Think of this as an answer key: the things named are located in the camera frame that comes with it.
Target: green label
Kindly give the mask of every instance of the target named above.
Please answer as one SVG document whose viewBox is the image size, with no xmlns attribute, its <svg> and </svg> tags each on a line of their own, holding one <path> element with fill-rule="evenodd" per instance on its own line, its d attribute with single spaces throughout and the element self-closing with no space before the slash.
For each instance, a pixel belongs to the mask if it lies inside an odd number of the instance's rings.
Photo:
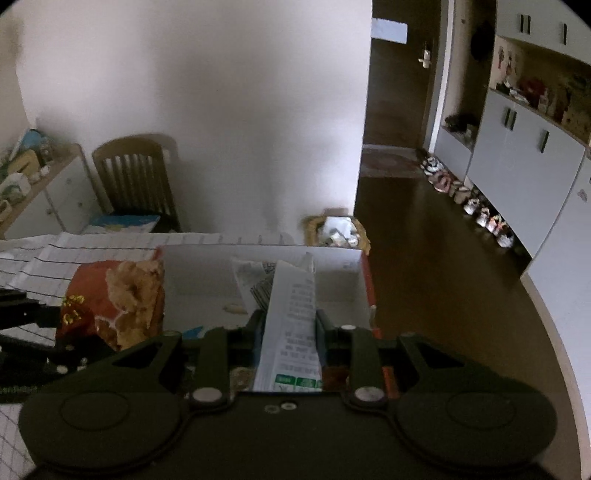
<svg viewBox="0 0 591 480">
<path fill-rule="evenodd" d="M 292 377 L 290 375 L 281 375 L 281 374 L 279 374 L 279 375 L 277 375 L 275 377 L 275 383 L 283 383 L 283 384 L 286 384 L 286 385 L 295 385 L 296 384 L 296 378 L 295 377 Z"/>
<path fill-rule="evenodd" d="M 316 380 L 311 378 L 298 378 L 295 381 L 297 387 L 316 388 Z"/>
</svg>

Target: white wall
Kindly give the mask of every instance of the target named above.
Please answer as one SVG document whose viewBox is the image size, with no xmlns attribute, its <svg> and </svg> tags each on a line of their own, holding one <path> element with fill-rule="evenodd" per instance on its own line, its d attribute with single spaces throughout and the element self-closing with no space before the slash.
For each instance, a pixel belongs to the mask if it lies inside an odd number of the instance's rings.
<svg viewBox="0 0 591 480">
<path fill-rule="evenodd" d="M 193 231 L 352 211 L 371 0 L 21 0 L 25 110 L 81 143 L 155 133 Z"/>
<path fill-rule="evenodd" d="M 28 126 L 15 67 L 10 13 L 0 16 L 0 150 L 11 149 Z"/>
</svg>

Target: screw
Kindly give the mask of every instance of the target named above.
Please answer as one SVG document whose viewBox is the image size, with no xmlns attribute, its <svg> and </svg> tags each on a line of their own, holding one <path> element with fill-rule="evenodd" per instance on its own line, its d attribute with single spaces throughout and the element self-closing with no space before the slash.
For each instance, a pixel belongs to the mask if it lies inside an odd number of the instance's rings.
<svg viewBox="0 0 591 480">
<path fill-rule="evenodd" d="M 267 413 L 279 413 L 281 409 L 277 405 L 265 405 L 265 411 Z"/>
<path fill-rule="evenodd" d="M 386 394 L 378 387 L 359 387 L 355 390 L 355 398 L 362 402 L 374 403 L 382 400 Z"/>
<path fill-rule="evenodd" d="M 281 408 L 283 410 L 295 410 L 297 408 L 297 404 L 292 401 L 285 401 L 281 404 Z"/>
<path fill-rule="evenodd" d="M 222 392 L 217 388 L 203 387 L 193 392 L 193 399 L 200 403 L 214 403 L 222 398 Z"/>
</svg>

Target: cabinet handle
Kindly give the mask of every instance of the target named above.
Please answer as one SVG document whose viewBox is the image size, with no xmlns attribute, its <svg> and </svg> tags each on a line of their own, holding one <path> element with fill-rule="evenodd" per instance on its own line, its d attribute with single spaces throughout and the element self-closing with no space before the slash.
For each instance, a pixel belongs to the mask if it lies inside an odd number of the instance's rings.
<svg viewBox="0 0 591 480">
<path fill-rule="evenodd" d="M 507 114 L 505 115 L 505 121 L 503 122 L 503 127 L 507 128 L 509 125 L 509 118 L 511 117 L 511 109 L 507 109 Z"/>
<path fill-rule="evenodd" d="M 515 120 L 517 120 L 517 111 L 513 112 L 513 121 L 511 122 L 511 126 L 509 127 L 511 131 L 515 128 Z"/>
<path fill-rule="evenodd" d="M 548 132 L 546 130 L 545 134 L 544 134 L 544 139 L 542 140 L 542 146 L 540 147 L 540 153 L 544 153 L 544 151 L 546 150 L 546 145 L 548 143 L 548 137 L 550 136 L 550 132 Z"/>
</svg>

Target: cardboard box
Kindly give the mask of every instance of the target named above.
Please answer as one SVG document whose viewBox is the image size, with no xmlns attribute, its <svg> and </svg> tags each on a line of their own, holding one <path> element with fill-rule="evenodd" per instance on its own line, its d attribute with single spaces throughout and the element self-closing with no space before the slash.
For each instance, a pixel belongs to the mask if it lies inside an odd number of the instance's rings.
<svg viewBox="0 0 591 480">
<path fill-rule="evenodd" d="M 374 291 L 367 256 L 360 250 L 278 245 L 167 245 L 164 260 L 164 329 L 242 326 L 248 315 L 224 307 L 242 304 L 232 258 L 298 263 L 306 252 L 316 266 L 316 307 L 334 325 L 370 328 Z"/>
</svg>

